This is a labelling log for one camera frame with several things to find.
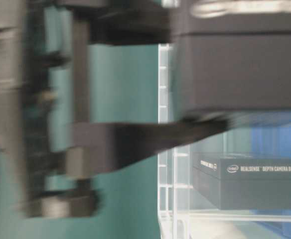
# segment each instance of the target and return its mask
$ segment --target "teal wall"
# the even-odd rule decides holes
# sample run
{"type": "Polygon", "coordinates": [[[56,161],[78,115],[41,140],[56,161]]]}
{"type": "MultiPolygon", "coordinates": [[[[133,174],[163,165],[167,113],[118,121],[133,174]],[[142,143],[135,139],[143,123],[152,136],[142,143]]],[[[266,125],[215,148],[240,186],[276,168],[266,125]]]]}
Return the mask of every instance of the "teal wall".
{"type": "MultiPolygon", "coordinates": [[[[49,30],[48,50],[59,42],[49,30]]],[[[157,121],[157,47],[89,48],[93,121],[157,121]]],[[[71,74],[51,70],[51,84],[59,100],[51,115],[53,148],[69,145],[71,122],[71,74]]],[[[115,173],[96,177],[102,190],[103,208],[88,219],[24,219],[16,210],[18,187],[0,157],[0,239],[155,239],[157,223],[156,157],[115,173]]],[[[55,178],[52,187],[67,187],[55,178]]]]}

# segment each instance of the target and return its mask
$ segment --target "black device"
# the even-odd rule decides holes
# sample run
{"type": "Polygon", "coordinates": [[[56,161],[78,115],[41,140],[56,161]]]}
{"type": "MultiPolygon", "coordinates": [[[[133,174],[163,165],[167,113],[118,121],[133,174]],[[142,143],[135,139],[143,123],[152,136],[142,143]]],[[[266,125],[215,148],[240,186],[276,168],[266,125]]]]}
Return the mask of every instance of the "black device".
{"type": "Polygon", "coordinates": [[[193,187],[221,210],[291,209],[291,158],[192,154],[193,187]]]}

